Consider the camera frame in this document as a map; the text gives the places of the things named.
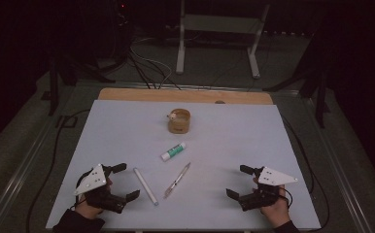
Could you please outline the round wooden pen holder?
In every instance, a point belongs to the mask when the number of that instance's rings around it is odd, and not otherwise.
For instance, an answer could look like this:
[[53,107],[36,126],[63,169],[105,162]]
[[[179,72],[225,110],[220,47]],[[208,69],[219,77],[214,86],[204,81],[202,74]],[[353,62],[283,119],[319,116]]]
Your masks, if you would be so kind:
[[186,109],[174,109],[171,112],[177,114],[175,120],[168,118],[168,130],[174,134],[186,134],[190,126],[190,112]]

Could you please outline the person's left hand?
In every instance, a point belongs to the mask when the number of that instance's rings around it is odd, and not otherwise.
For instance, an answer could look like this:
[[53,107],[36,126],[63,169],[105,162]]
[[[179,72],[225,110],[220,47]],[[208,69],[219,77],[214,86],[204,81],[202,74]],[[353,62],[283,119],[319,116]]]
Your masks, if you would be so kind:
[[96,219],[104,212],[101,208],[89,206],[84,195],[80,196],[80,201],[75,206],[74,211],[87,219]]

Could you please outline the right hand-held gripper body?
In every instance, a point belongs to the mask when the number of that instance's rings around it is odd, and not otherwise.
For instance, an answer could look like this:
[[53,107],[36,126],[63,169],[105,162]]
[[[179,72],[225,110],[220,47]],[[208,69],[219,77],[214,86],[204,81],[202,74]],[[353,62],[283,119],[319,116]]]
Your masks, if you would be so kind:
[[297,182],[297,178],[268,167],[254,169],[253,176],[256,178],[257,189],[251,194],[239,197],[238,202],[243,211],[259,209],[274,204],[280,197],[280,185]]

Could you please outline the white pen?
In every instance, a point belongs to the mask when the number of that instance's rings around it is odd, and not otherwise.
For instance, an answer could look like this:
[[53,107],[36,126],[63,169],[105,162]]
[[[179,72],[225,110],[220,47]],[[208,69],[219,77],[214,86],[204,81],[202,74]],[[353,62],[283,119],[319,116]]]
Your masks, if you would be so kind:
[[134,171],[135,175],[137,176],[138,180],[140,181],[142,187],[147,192],[147,194],[148,194],[149,198],[151,199],[153,205],[157,207],[159,203],[158,203],[157,199],[155,198],[152,190],[150,189],[148,183],[146,182],[145,178],[143,177],[142,173],[139,171],[138,168],[133,168],[133,171]]

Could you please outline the white table mat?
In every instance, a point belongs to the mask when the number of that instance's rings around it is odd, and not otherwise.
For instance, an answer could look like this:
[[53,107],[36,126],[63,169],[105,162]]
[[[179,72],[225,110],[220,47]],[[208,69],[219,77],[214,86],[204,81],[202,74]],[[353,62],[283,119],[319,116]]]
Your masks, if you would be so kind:
[[[301,229],[319,227],[298,162],[278,108],[274,105],[185,103],[189,131],[172,134],[170,102],[102,101],[93,103],[65,178],[51,210],[48,227],[59,222],[74,202],[78,178],[97,164],[126,163],[111,177],[112,191],[139,197],[122,214],[103,213],[107,230],[258,230],[269,224],[257,210],[243,211],[225,190],[251,193],[254,182],[241,165],[268,167],[297,178],[287,189],[293,197],[290,216]],[[161,155],[179,143],[186,149],[164,162]],[[165,190],[191,165],[171,195]],[[154,206],[135,175],[138,168],[158,201]]]

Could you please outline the person's right hand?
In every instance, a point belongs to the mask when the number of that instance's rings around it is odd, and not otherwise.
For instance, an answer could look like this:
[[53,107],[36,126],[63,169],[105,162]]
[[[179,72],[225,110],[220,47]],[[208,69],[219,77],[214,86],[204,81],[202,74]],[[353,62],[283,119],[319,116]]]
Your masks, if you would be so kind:
[[260,208],[260,212],[267,218],[273,228],[278,228],[290,221],[289,204],[283,185],[279,186],[279,195],[279,199],[274,204]]

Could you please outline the dark equipment with red light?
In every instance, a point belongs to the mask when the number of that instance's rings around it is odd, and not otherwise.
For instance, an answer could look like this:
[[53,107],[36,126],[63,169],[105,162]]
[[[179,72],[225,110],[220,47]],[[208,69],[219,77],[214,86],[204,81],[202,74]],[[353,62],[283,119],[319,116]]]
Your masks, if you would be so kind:
[[127,0],[110,0],[111,20],[113,24],[113,58],[124,60],[129,54],[133,37],[133,24]]

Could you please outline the grey metal stand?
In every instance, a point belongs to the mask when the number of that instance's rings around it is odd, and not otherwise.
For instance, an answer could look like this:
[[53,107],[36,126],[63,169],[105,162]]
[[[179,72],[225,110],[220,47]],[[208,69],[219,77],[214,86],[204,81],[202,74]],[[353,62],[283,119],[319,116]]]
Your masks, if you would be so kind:
[[247,47],[247,56],[254,79],[260,78],[256,61],[256,49],[261,38],[264,24],[270,9],[269,4],[263,4],[257,17],[223,17],[206,16],[186,13],[186,0],[181,0],[179,48],[176,62],[176,73],[182,75],[185,69],[187,31],[241,33],[254,35],[253,43]]

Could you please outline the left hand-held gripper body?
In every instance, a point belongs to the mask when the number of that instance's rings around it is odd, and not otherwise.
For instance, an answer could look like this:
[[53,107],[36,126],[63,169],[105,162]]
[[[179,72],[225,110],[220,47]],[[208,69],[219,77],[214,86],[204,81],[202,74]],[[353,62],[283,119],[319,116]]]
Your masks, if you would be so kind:
[[108,188],[108,178],[113,166],[97,164],[79,178],[74,196],[79,201],[84,195],[89,206],[120,214],[126,205],[123,197],[113,195]]

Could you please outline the white green glue stick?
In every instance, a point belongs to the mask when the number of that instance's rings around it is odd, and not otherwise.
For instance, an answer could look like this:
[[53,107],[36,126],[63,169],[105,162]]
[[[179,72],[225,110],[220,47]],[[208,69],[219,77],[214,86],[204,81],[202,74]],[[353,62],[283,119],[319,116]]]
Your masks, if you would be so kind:
[[172,157],[176,156],[177,154],[181,153],[182,151],[184,151],[186,149],[187,145],[185,143],[179,143],[178,145],[176,145],[175,147],[169,149],[167,152],[165,152],[164,154],[162,154],[160,157],[161,159],[166,162],[168,161],[169,159],[171,159]]

